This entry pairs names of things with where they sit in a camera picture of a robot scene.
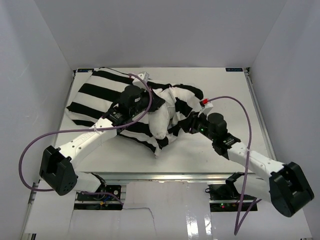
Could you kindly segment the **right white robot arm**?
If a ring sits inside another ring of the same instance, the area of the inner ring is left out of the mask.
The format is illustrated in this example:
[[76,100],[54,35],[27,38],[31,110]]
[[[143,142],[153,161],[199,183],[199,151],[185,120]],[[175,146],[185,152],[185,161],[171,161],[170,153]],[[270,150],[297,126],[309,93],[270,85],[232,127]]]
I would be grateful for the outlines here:
[[212,142],[218,155],[255,174],[255,177],[248,177],[236,172],[228,177],[224,189],[229,198],[236,200],[245,191],[245,195],[271,203],[285,217],[292,217],[314,199],[314,192],[298,164],[285,164],[249,150],[228,132],[220,113],[205,115],[193,111],[179,125],[186,133],[202,134]]

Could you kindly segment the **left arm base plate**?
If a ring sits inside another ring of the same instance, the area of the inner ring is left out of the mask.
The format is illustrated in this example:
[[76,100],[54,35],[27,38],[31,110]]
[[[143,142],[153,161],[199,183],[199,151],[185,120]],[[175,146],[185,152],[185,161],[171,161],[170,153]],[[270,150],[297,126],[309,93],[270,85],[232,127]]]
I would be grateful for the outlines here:
[[105,185],[98,192],[108,194],[77,193],[74,210],[120,211],[125,201],[125,191],[121,185]]

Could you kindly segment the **white pillow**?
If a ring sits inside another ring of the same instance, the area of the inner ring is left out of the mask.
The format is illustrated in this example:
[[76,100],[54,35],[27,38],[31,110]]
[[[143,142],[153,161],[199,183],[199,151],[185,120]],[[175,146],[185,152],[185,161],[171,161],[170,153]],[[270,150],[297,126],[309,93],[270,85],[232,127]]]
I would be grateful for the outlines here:
[[192,86],[178,84],[157,93],[164,100],[161,107],[148,114],[148,125],[151,134],[159,140],[167,136],[169,125],[177,125],[186,119],[191,112],[201,108],[203,91]]

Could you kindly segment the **black white striped pillowcase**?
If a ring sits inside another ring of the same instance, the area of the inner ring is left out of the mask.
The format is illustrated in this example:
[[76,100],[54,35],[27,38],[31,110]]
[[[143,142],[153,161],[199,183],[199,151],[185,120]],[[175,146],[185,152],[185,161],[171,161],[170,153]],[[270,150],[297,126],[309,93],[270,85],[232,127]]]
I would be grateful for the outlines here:
[[[125,87],[132,85],[129,75],[107,67],[94,70],[91,76],[80,87],[70,105],[65,108],[65,114],[76,125],[92,127],[98,119],[118,100]],[[147,85],[157,94],[174,85],[148,80]],[[167,145],[174,142],[180,133],[180,127],[170,124],[164,139],[155,138],[149,129],[149,113],[137,123],[123,130],[119,136],[133,140],[150,149],[156,157]]]

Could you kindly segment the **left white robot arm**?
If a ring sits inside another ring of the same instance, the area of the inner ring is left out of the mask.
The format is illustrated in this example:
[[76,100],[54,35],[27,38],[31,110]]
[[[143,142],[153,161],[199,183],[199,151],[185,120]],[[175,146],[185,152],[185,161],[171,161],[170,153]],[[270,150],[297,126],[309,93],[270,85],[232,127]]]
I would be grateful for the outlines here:
[[49,146],[44,150],[40,177],[60,196],[79,191],[88,192],[96,200],[103,198],[106,187],[102,179],[93,173],[76,171],[76,167],[105,141],[164,104],[165,100],[151,89],[127,86],[119,99],[83,134],[58,148]]

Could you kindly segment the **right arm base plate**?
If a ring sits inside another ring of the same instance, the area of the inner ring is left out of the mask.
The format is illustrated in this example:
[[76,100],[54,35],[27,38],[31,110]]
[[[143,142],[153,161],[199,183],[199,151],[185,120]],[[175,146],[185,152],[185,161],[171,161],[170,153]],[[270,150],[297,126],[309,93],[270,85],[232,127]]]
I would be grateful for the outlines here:
[[209,194],[209,206],[211,213],[237,212],[240,195],[233,193],[226,184],[209,184],[205,189]]

